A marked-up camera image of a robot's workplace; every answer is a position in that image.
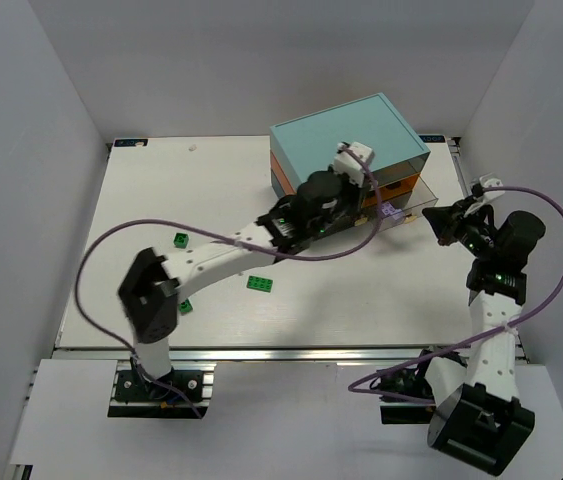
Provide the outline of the green and purple lego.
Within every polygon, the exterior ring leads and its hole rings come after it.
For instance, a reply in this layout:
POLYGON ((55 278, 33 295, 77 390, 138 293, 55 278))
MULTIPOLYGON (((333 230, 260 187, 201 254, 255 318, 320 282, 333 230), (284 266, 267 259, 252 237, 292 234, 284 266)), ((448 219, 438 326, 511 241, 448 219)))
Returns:
POLYGON ((390 202, 384 202, 381 205, 381 215, 384 219, 397 217, 401 214, 401 210, 394 207, 390 202))

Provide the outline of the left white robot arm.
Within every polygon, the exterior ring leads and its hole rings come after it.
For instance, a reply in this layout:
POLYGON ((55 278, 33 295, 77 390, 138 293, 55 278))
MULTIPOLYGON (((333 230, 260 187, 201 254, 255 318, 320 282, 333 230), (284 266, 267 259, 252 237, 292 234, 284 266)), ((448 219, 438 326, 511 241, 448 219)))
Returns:
POLYGON ((340 219, 356 214, 364 190, 333 169, 312 173, 228 243, 212 241, 169 255, 140 251, 118 289, 132 328, 137 363, 143 374, 164 381, 172 367, 168 337, 178 324, 179 305, 192 294, 239 272, 272 265, 276 257, 249 250, 246 243, 298 254, 340 219))

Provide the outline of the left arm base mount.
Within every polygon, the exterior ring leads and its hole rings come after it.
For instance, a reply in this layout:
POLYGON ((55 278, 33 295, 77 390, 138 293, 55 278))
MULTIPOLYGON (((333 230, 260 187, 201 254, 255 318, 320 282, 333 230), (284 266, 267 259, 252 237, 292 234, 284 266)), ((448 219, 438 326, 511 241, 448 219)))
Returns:
POLYGON ((209 407, 212 373, 174 367, 157 383, 147 380, 135 361, 121 363, 113 380, 107 415, 126 419, 202 419, 209 407))

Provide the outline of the green lego plate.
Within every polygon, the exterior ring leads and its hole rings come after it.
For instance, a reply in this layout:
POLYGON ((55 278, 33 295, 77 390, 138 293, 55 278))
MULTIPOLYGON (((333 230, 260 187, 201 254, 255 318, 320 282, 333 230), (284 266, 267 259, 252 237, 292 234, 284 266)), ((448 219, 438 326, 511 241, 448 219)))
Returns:
POLYGON ((251 290, 270 293, 273 288, 273 280, 259 276, 249 276, 246 287, 251 290))

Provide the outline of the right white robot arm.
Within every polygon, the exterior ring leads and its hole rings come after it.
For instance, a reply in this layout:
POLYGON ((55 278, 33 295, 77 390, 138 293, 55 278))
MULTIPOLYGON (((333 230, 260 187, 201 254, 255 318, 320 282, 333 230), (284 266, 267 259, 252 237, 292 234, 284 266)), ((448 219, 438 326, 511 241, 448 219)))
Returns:
POLYGON ((474 257, 467 275, 473 340, 469 357, 429 361, 425 379, 435 411, 428 445, 489 475, 501 475, 529 438, 535 415, 519 399, 515 375, 517 331, 511 321, 526 301, 524 268, 546 233, 534 214, 514 211, 501 226, 494 209, 465 199, 429 207, 423 215, 438 243, 459 243, 474 257))

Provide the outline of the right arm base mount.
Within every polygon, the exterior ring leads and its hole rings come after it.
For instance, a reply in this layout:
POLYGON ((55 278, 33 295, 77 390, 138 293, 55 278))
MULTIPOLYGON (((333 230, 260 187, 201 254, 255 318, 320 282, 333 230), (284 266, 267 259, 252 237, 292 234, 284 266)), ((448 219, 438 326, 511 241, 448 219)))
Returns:
MULTIPOLYGON (((450 367, 454 367, 456 364, 459 367, 459 375, 465 373, 467 367, 467 362, 455 351, 435 357, 433 360, 447 360, 450 363, 450 367)), ((421 405, 406 402, 400 398, 382 395, 380 396, 380 401, 382 402, 380 405, 382 425, 427 425, 436 416, 439 416, 444 421, 450 421, 449 419, 456 416, 455 413, 461 410, 461 388, 454 386, 450 388, 454 391, 458 389, 459 393, 453 392, 443 403, 440 403, 442 413, 436 414, 437 403, 434 400, 433 389, 425 377, 431 364, 432 360, 426 360, 417 365, 401 368, 390 377, 381 376, 371 383, 370 389, 373 391, 396 393, 402 396, 434 402, 434 405, 421 405)))

